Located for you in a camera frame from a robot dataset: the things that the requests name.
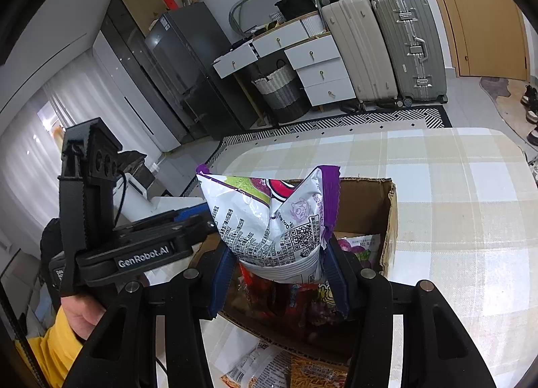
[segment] woven basket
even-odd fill
[[[273,110],[278,122],[299,119],[311,108],[297,72],[288,65],[253,83]]]

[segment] black and white patterned rug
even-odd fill
[[[352,125],[372,124],[374,122],[392,122],[403,120],[423,120],[428,128],[450,128],[452,124],[448,119],[445,108],[441,105],[424,105],[410,108],[385,109],[380,108],[364,113],[342,114],[320,119],[311,119],[295,124],[288,124],[278,128],[266,128],[264,130],[251,130],[235,136],[226,136],[222,139],[217,150],[206,162],[211,166],[222,154],[222,151],[230,145],[246,143],[252,140],[260,140],[284,136],[285,134],[310,132],[313,130],[322,130],[324,128],[343,127]],[[183,191],[181,196],[188,196],[196,186],[196,177],[194,177],[189,186]]]

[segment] hand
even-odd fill
[[[74,333],[83,340],[88,339],[105,312],[104,307],[89,295],[80,294],[62,297],[61,304],[64,308],[67,322]]]

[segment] blue gripper pad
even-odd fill
[[[187,219],[191,217],[192,215],[196,215],[203,212],[210,212],[209,206],[207,203],[202,203],[197,206],[192,206],[186,209],[181,209],[178,213],[178,215],[174,218],[175,222],[183,221],[184,219]]]
[[[237,258],[235,254],[226,246],[221,261],[217,266],[215,276],[213,277],[211,304],[208,307],[209,315],[213,318],[224,307],[236,263]]]
[[[330,243],[323,250],[323,271],[329,281],[329,286],[333,293],[336,309],[344,318],[347,318],[350,312],[349,287]]]

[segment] white curtain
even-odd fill
[[[45,102],[33,97],[0,137],[0,228],[37,258],[41,232],[59,211],[60,150],[37,115]]]
[[[123,145],[123,151],[147,154],[146,166],[157,162],[161,151],[144,131],[142,122],[128,106],[112,78],[100,67],[88,50],[61,69],[43,86],[64,127],[95,117]]]

